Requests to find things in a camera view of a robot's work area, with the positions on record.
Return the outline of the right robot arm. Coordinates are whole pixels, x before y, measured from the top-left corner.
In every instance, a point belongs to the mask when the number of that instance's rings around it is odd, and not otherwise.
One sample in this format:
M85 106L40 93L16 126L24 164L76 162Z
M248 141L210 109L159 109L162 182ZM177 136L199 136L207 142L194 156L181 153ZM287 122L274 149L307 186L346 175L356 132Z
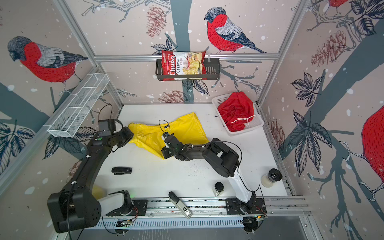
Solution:
M162 139L166 145L162 148L165 159L174 157L180 161L206 160L220 176L229 179L236 193L235 202L228 208L239 215L256 213L254 210L256 193L248 188L240 171L242 156L227 145L228 141L214 138L202 145L183 144L168 132L163 133Z

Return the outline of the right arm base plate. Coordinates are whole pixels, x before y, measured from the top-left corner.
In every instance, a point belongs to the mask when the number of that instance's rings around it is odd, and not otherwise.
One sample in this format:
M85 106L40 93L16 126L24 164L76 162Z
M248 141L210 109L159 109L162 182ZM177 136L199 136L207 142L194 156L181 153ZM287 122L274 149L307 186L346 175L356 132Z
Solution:
M225 199L225 207L228 215L261 215L267 214L265 200L256 198L254 201L244 203L238 199Z

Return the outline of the yellow shorts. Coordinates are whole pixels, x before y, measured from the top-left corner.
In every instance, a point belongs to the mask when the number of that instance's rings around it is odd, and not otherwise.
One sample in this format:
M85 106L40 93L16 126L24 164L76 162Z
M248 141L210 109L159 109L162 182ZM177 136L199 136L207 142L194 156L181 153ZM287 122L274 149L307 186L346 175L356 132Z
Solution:
M169 133L185 144L202 145L209 142L203 126L195 113L179 117L171 123L156 126L144 124L129 124L129 129L134 134L130 143L144 149L151 154L163 159L162 148L166 146L162 135Z

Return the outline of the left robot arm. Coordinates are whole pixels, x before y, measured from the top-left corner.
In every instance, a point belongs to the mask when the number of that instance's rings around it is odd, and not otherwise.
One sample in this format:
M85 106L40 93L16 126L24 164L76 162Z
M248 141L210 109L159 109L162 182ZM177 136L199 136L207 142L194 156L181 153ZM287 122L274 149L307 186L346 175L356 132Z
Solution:
M100 131L89 141L87 154L72 180L48 198L48 209L57 233L91 228L109 213L129 214L134 208L128 191L119 191L100 200L92 194L100 168L113 147L124 147L134 136L128 127L117 131L115 120L100 121L99 126Z

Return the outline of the red shorts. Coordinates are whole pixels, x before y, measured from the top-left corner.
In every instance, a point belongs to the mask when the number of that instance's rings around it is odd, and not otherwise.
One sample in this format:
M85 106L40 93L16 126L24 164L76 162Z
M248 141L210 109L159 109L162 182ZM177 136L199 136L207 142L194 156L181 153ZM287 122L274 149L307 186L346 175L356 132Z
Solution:
M254 118L253 102L243 92L232 93L218 111L230 132L239 132Z

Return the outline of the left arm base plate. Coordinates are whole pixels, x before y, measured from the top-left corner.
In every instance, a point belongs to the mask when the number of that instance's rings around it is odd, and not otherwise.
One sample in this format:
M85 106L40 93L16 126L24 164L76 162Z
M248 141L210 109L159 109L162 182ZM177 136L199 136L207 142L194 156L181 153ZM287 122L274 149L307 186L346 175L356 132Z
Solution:
M125 216L145 216L147 213L148 200L133 199L131 204L124 204L122 207L115 209L108 214L107 217L125 217Z

